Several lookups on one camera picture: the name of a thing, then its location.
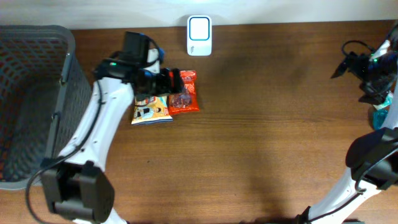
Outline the red candy bag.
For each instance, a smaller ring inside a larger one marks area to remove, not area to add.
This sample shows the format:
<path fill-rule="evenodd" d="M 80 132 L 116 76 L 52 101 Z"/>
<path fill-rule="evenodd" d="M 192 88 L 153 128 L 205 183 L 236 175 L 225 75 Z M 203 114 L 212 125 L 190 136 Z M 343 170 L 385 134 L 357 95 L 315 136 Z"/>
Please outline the red candy bag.
<path fill-rule="evenodd" d="M 181 93 L 169 96 L 169 115 L 199 111 L 195 81 L 197 72 L 195 70 L 183 70 L 180 72 L 184 87 Z"/>

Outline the yellow wipes bag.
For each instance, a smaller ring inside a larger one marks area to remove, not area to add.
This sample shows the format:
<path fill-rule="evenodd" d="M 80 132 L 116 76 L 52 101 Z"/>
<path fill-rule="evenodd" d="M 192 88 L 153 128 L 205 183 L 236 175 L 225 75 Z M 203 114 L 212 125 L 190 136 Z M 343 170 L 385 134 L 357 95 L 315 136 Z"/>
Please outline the yellow wipes bag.
<path fill-rule="evenodd" d="M 155 124 L 173 121 L 169 114 L 166 96 L 151 96 L 134 105 L 132 125 Z"/>

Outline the blue mouthwash bottle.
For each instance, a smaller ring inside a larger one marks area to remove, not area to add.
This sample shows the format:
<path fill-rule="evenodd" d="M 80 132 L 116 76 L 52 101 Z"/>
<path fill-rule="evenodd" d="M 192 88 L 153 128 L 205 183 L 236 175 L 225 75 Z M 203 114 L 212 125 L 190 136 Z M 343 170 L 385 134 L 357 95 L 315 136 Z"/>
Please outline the blue mouthwash bottle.
<path fill-rule="evenodd" d="M 393 94 L 390 92 L 387 94 L 386 100 L 383 103 L 381 103 L 380 105 L 373 106 L 375 111 L 373 112 L 372 125 L 375 130 L 381 128 L 389 111 L 387 108 L 392 104 L 392 100 L 393 100 Z"/>

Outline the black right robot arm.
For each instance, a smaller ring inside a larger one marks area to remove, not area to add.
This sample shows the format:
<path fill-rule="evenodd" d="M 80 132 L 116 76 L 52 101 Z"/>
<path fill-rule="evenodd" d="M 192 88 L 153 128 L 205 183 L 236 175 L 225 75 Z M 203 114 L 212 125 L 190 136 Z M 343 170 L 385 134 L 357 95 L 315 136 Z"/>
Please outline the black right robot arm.
<path fill-rule="evenodd" d="M 367 199 L 397 185 L 397 26 L 369 53 L 345 52 L 333 78 L 345 72 L 360 79 L 362 103 L 391 104 L 381 127 L 350 145 L 345 172 L 322 201 L 307 207 L 294 223 L 347 223 L 348 217 Z"/>

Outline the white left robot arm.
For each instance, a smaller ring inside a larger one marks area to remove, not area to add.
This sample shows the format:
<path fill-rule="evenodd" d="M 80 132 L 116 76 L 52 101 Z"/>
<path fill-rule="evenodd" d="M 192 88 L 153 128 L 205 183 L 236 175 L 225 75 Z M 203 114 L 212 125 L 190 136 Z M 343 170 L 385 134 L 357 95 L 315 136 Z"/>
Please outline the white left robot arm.
<path fill-rule="evenodd" d="M 109 147 L 136 96 L 180 93 L 177 68 L 155 72 L 139 63 L 104 59 L 94 70 L 88 107 L 66 146 L 40 174 L 49 211 L 74 223 L 125 223 L 114 208 L 115 190 L 105 175 Z"/>

